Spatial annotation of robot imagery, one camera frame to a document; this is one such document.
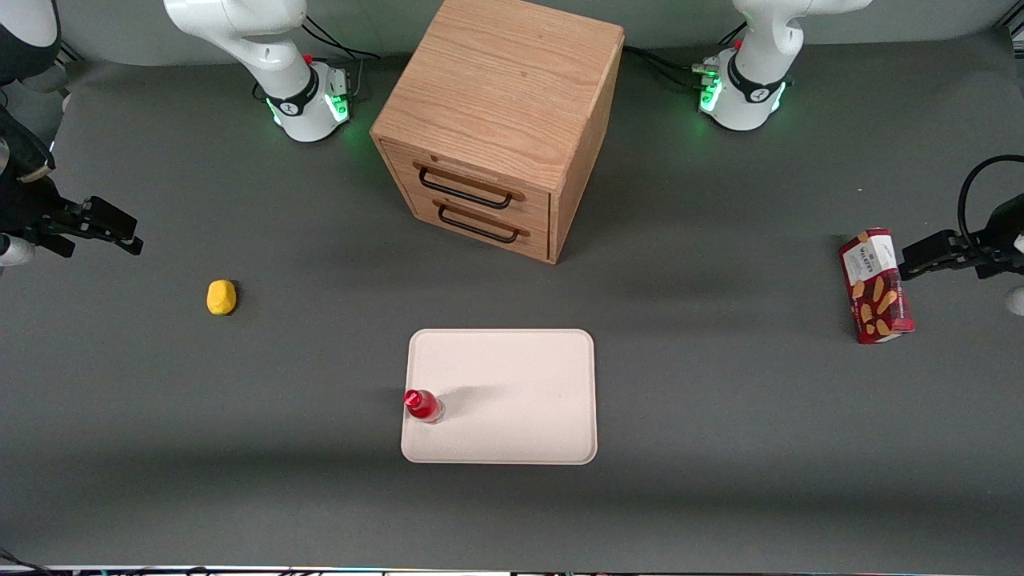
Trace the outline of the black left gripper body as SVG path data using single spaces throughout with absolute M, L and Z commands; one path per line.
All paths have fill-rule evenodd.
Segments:
M 1023 194 L 998 205 L 987 224 L 971 237 L 980 251 L 993 259 L 1022 259 Z

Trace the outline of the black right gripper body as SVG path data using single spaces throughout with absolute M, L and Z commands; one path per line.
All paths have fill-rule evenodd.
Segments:
M 80 223 L 70 212 L 73 202 L 67 201 L 56 189 L 54 180 L 43 176 L 32 182 L 22 182 L 14 176 L 3 176 L 1 182 L 1 232 L 20 234 L 26 229 L 40 227 L 50 219 L 58 232 L 79 230 Z

